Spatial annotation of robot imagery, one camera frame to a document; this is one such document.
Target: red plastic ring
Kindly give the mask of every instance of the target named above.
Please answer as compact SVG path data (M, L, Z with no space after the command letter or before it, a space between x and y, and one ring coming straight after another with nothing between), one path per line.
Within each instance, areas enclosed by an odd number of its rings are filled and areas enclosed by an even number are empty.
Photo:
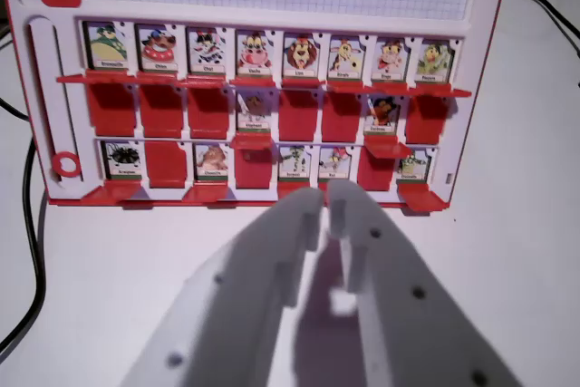
M72 171L64 170L63 159L70 159L74 162L74 169ZM61 177L77 177L81 174L81 162L76 154L70 151L61 151L53 156L53 170Z

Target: cartoon character picture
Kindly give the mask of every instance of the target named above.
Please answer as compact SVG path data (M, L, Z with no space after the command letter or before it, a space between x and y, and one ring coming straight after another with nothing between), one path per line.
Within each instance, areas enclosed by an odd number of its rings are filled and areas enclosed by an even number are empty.
M318 47L312 34L286 34L284 47L284 77L316 77Z
M88 41L89 67L95 70L126 70L127 49L125 35L113 23L89 22L84 24Z
M159 27L138 26L140 39L141 68L144 71L175 72L175 35Z
M240 131L270 131L269 101L262 92L237 93L237 128Z
M127 141L101 142L107 179L140 179L140 156L137 148Z
M195 145L197 180L227 180L227 149L221 144Z
M424 41L420 47L422 57L417 66L417 82L447 82L453 63L449 42Z
M311 157L305 147L280 147L280 165L278 178L280 181L309 180Z
M333 36L330 41L328 78L360 80L363 70L363 49L358 37Z
M351 155L344 147L321 148L318 162L318 180L348 179Z
M216 29L188 29L189 69L192 73L225 74L226 42Z
M415 150L408 158L399 161L398 181L427 181L431 157L425 150Z
M237 74L271 76L272 44L264 32L237 34Z
M375 62L371 79L374 82L404 81L409 64L409 50L402 38L379 38L374 48Z
M367 99L368 115L364 119L364 132L374 135L394 135L397 132L399 105L393 97Z

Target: cartoon dog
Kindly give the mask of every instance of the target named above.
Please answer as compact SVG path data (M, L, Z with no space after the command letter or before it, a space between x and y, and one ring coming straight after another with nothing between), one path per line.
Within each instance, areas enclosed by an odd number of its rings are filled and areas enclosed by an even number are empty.
M341 40L340 46L331 49L332 53L336 53L336 57L334 58L330 71L336 72L339 68L346 68L359 72L361 65L357 59L353 58L353 53L360 53L361 51L361 49L353 49L353 46L348 40Z
M156 29L151 32L147 40L141 41L144 46L141 55L160 63L171 62L174 59L175 41L175 36Z
M198 31L198 39L196 41L198 46L194 48L199 52L199 62L205 63L220 63L223 57L223 51L219 48L218 43L214 40L211 33Z
M308 41L308 37L300 35L288 47L287 60L296 70L303 70L316 61L317 54L316 46Z
M401 41L392 40L385 43L382 46L381 56L379 57L379 70L384 69L388 73L390 68L398 68L402 62L399 56L401 49Z
M226 153L219 146L210 145L201 162L198 162L198 168L205 170L227 169Z
M240 54L238 67L250 66L269 68L272 63L268 59L268 52L265 48L265 42L259 33L249 35L243 42L244 48Z

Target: red flip-down tile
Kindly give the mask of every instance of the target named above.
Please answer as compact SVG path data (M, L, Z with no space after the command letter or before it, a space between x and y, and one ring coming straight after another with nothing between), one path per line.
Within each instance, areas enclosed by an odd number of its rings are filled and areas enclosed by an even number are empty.
M314 140L318 101L312 92L280 92L278 129L280 140Z
M354 94L324 95L322 133L325 142L355 142L361 104Z
M414 212L440 212L447 208L447 203L429 190L427 183L399 183L399 195Z
M271 77L237 77L229 81L236 86L257 86L257 87L273 87L276 83Z
M362 147L357 183L365 190L389 190L395 159L379 159Z
M130 199L140 187L140 180L105 180L102 187L95 189L82 199L110 204Z
M307 88L314 89L324 84L315 77L285 77L282 79L282 88Z
M272 149L236 149L236 187L239 189L269 189L272 178Z
M198 203L215 203L227 196L227 182L196 181L187 194L184 201Z
M401 159L412 153L395 135L365 135L364 146L377 159Z
M278 181L278 199L284 198L295 190L309 187L310 183L307 181Z
M272 147L270 132L239 131L229 146L236 150L263 150Z
M147 173L152 188L184 188L188 175L186 154L177 142L145 142Z
M168 85L139 87L141 122L148 138L181 138L181 96Z
M191 138L223 140L229 116L227 96L220 89L188 89L188 118Z
M420 95L411 98L405 135L408 144L438 144L449 106L438 97Z
M86 85L91 123L98 136L133 136L135 107L132 94L118 83Z
M411 95L430 95L431 97L469 97L470 91L453 90L450 83L417 83L415 88L410 89Z

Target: white table surface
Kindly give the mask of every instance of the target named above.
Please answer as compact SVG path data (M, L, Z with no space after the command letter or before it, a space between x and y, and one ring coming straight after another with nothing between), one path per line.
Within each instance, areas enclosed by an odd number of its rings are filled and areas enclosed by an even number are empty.
M550 1L580 24L580 0ZM23 109L11 47L0 65L2 97ZM544 11L504 0L450 209L386 212L526 386L580 383L579 80L580 60ZM5 337L32 301L34 275L20 199L30 127L0 111L0 132ZM37 161L32 192L36 214ZM262 211L49 206L46 301L0 385L116 387L183 280ZM295 324L315 262L308 255L298 307L285 310L270 386L296 385Z

